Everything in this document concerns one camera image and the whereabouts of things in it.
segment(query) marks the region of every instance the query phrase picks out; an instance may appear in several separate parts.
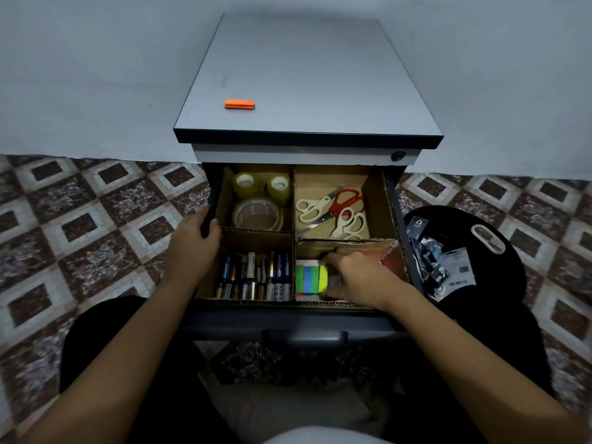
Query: leg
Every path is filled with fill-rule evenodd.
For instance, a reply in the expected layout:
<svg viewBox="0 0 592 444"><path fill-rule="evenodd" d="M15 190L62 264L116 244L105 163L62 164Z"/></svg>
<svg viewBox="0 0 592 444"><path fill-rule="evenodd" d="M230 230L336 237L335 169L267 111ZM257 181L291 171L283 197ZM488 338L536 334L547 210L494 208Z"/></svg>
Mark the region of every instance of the leg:
<svg viewBox="0 0 592 444"><path fill-rule="evenodd" d="M145 301L138 296L110 299L80 315L64 341L60 366L61 393ZM200 433L204 442L238 442L199 381L198 371L204 363L192 339L178 332L152 380L128 442L187 440L197 430L204 429L212 432Z"/></svg>
<svg viewBox="0 0 592 444"><path fill-rule="evenodd" d="M456 316L458 324L553 395L551 369L533 314L517 302L501 304L487 302L487 299L491 297L467 299L462 312ZM406 396L400 397L403 406L399 405L398 413L403 417L395 417L389 425L389 440L405 444L435 442L446 437L459 442L485 443L467 412L415 345L401 371L401 386Z"/></svg>

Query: drawer handle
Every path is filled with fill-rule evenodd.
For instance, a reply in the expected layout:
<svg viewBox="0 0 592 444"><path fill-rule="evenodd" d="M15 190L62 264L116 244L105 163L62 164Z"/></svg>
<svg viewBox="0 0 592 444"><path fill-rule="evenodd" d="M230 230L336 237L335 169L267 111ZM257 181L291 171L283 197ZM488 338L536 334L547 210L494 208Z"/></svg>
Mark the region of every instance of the drawer handle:
<svg viewBox="0 0 592 444"><path fill-rule="evenodd" d="M319 351L347 347L347 332L343 330L274 328L263 330L263 344L278 349Z"/></svg>

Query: left hand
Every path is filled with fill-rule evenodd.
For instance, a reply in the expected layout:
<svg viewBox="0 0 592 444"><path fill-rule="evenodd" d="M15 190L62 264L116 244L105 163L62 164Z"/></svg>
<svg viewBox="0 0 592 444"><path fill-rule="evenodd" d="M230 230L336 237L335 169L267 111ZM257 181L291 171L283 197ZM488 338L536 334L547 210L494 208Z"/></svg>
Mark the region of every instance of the left hand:
<svg viewBox="0 0 592 444"><path fill-rule="evenodd" d="M187 215L171 234L163 282L180 284L194 291L211 268L220 247L221 229L214 218L208 237L201 236L199 228L208 210L209 206L205 205L197 213Z"/></svg>

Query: packing tape roll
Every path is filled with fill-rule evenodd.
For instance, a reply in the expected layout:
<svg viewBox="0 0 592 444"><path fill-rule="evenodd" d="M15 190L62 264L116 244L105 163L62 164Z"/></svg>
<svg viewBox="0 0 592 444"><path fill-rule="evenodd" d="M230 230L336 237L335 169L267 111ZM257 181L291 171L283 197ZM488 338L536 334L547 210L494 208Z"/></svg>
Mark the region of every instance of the packing tape roll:
<svg viewBox="0 0 592 444"><path fill-rule="evenodd" d="M280 207L283 207L290 197L292 184L286 176L271 176L267 180L267 193Z"/></svg>
<svg viewBox="0 0 592 444"><path fill-rule="evenodd" d="M284 225L284 216L270 199L245 199L234 207L232 225L240 229L278 231Z"/></svg>
<svg viewBox="0 0 592 444"><path fill-rule="evenodd" d="M250 173L238 173L232 178L232 188L239 199L255 196L259 192L257 178Z"/></svg>

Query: orange eraser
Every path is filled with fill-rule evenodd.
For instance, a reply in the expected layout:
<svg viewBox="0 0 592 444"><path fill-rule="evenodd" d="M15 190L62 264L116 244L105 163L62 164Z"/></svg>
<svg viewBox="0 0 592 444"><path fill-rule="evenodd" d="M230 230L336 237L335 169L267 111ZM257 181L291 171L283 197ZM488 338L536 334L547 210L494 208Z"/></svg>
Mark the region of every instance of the orange eraser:
<svg viewBox="0 0 592 444"><path fill-rule="evenodd" d="M227 99L224 103L225 109L255 109L255 101L247 99Z"/></svg>

